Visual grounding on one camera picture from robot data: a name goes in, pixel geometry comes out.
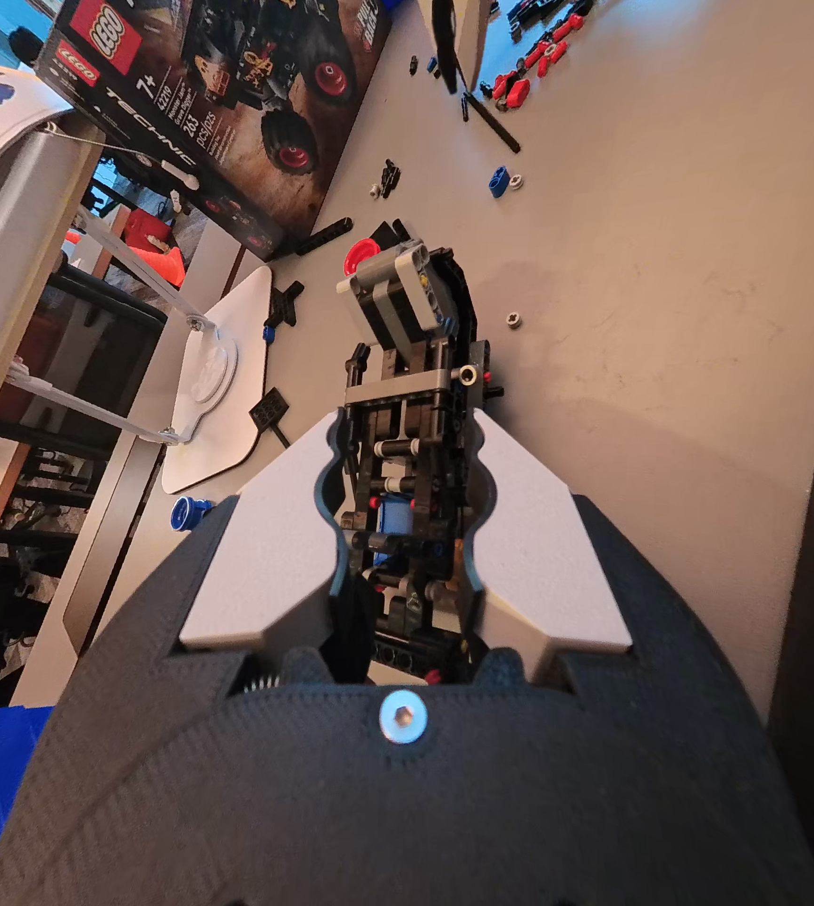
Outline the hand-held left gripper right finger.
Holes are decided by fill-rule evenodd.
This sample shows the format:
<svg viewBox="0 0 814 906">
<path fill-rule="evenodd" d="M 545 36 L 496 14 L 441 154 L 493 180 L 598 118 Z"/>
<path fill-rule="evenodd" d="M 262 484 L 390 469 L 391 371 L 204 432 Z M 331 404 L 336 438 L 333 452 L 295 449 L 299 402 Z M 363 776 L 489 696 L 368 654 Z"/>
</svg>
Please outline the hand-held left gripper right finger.
<svg viewBox="0 0 814 906">
<path fill-rule="evenodd" d="M 481 410 L 473 422 L 484 505 L 472 530 L 475 634 L 514 650 L 528 681 L 544 680 L 558 653 L 627 652 L 630 632 L 568 485 Z"/>
</svg>

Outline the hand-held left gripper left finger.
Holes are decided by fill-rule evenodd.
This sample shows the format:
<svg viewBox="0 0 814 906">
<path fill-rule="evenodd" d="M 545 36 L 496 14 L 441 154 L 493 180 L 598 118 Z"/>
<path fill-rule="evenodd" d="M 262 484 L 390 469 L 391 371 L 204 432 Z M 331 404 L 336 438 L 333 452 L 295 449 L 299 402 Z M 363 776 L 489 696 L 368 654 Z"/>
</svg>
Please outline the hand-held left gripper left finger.
<svg viewBox="0 0 814 906">
<path fill-rule="evenodd" d="M 186 649 L 285 655 L 332 636 L 342 437 L 343 415 L 332 412 L 243 487 L 181 629 Z"/>
</svg>

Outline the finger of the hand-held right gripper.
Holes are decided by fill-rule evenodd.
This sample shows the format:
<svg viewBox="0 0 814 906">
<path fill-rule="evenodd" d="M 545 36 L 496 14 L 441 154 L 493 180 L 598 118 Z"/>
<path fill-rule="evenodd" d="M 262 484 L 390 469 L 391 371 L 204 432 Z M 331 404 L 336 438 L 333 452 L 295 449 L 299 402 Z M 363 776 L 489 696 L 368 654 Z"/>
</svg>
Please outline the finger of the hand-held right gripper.
<svg viewBox="0 0 814 906">
<path fill-rule="evenodd" d="M 491 1 L 430 1 L 429 34 L 437 68 L 449 94 L 461 80 L 475 89 L 483 58 Z"/>
</svg>

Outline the toy brick vehicle chassis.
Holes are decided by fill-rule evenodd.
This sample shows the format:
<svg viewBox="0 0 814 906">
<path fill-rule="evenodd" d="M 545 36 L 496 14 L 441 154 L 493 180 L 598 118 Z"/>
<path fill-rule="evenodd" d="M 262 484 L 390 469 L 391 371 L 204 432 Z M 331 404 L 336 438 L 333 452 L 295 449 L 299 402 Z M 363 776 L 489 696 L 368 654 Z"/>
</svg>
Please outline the toy brick vehicle chassis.
<svg viewBox="0 0 814 906">
<path fill-rule="evenodd" d="M 485 651 L 461 584 L 481 508 L 470 501 L 468 423 L 504 394 L 490 385 L 490 345 L 450 248 L 413 237 L 337 289 L 362 336 L 345 365 L 353 507 L 341 522 L 350 573 L 381 598 L 372 658 L 463 683 Z"/>
</svg>

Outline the grey desk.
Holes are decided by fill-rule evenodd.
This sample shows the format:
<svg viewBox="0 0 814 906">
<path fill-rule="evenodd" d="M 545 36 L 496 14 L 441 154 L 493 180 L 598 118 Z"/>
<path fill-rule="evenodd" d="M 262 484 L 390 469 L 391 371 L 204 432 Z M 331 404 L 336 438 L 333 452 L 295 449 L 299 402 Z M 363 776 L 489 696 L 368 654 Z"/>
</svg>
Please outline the grey desk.
<svg viewBox="0 0 814 906">
<path fill-rule="evenodd" d="M 765 718 L 814 473 L 814 2 L 598 3 L 499 116 L 518 155 L 431 54 L 400 4 L 317 222 L 354 229 L 273 265 L 304 284 L 267 356 L 286 436 L 344 395 L 353 242 L 399 218 L 452 247 L 492 418 L 671 582 Z M 524 186 L 495 199 L 500 166 Z"/>
</svg>

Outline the pile of small brick pieces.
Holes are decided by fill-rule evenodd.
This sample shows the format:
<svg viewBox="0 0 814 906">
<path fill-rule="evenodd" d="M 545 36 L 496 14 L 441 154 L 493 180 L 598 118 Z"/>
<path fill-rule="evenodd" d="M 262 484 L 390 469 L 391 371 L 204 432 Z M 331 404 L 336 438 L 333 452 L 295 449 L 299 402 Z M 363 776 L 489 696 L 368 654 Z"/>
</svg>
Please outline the pile of small brick pieces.
<svg viewBox="0 0 814 906">
<path fill-rule="evenodd" d="M 495 76 L 489 97 L 496 109 L 505 112 L 524 104 L 532 80 L 544 78 L 565 56 L 571 37 L 583 28 L 594 5 L 594 1 L 521 2 L 514 8 L 512 36 L 523 37 L 527 26 L 542 28 L 526 52 Z"/>
</svg>

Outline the blue wheel rim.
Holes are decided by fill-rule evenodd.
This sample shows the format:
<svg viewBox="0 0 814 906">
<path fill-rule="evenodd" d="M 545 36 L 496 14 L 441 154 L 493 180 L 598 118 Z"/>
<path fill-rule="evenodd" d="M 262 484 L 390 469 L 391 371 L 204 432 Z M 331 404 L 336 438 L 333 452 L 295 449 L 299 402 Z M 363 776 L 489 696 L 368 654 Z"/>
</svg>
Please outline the blue wheel rim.
<svg viewBox="0 0 814 906">
<path fill-rule="evenodd" d="M 208 499 L 191 495 L 179 496 L 170 513 L 170 527 L 175 532 L 190 532 L 202 523 L 215 506 L 215 502 Z"/>
</svg>

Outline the white stand base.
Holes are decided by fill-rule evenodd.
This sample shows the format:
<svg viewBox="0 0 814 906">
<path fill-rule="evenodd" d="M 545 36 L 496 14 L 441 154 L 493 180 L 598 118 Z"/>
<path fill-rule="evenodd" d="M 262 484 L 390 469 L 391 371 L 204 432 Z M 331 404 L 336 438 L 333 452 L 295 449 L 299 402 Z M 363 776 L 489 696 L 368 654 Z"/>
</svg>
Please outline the white stand base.
<svg viewBox="0 0 814 906">
<path fill-rule="evenodd" d="M 239 466 L 257 440 L 251 410 L 264 394 L 264 339 L 274 275 L 260 266 L 191 331 L 179 373 L 162 487 L 177 494 Z"/>
</svg>

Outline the black square plate brick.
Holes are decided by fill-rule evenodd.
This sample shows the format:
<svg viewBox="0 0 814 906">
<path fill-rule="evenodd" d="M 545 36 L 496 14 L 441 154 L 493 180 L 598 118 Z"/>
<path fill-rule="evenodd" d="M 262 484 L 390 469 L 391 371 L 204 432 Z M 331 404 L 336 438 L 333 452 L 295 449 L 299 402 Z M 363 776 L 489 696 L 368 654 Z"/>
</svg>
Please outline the black square plate brick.
<svg viewBox="0 0 814 906">
<path fill-rule="evenodd" d="M 273 431 L 288 412 L 289 404 L 281 391 L 271 388 L 249 411 L 257 432 Z"/>
</svg>

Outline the red wheel rim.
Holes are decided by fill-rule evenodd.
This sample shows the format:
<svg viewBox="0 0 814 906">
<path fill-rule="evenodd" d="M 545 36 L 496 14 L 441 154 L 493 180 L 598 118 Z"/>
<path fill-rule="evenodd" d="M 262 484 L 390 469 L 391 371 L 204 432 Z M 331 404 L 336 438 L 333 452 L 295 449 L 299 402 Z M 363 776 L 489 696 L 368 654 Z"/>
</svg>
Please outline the red wheel rim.
<svg viewBox="0 0 814 906">
<path fill-rule="evenodd" d="M 354 276 L 360 264 L 378 255 L 381 251 L 378 242 L 371 237 L 365 237 L 355 242 L 345 255 L 344 276 Z"/>
</svg>

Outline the thick black beam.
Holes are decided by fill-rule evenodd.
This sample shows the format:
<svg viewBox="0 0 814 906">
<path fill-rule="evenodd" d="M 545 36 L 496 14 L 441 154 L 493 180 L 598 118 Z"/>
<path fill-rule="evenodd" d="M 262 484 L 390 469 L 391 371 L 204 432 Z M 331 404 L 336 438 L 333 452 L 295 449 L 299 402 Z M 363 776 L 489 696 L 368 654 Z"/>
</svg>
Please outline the thick black beam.
<svg viewBox="0 0 814 906">
<path fill-rule="evenodd" d="M 346 235 L 353 229 L 352 218 L 340 218 L 330 225 L 312 233 L 305 239 L 299 240 L 294 248 L 294 253 L 298 256 L 305 256 L 318 250 L 324 245 Z"/>
</svg>

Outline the toy set box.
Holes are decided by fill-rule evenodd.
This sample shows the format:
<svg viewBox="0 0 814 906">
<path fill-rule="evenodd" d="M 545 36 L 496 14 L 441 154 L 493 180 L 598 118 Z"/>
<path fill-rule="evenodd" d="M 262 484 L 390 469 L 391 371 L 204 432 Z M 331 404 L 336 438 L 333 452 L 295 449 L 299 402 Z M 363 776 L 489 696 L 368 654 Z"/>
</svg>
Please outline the toy set box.
<svg viewBox="0 0 814 906">
<path fill-rule="evenodd" d="M 63 2 L 35 73 L 270 261 L 312 233 L 390 28 L 375 1 Z"/>
</svg>

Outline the orange plastic object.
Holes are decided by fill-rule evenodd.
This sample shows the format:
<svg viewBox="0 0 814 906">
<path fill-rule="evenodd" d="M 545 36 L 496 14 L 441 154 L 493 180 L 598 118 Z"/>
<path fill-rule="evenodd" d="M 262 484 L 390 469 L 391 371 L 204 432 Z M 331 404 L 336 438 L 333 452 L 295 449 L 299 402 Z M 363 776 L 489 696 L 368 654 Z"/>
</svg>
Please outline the orange plastic object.
<svg viewBox="0 0 814 906">
<path fill-rule="evenodd" d="M 175 288 L 181 288 L 186 279 L 181 250 L 173 240 L 172 228 L 146 210 L 131 210 L 122 232 L 124 242 L 141 259 Z"/>
</svg>

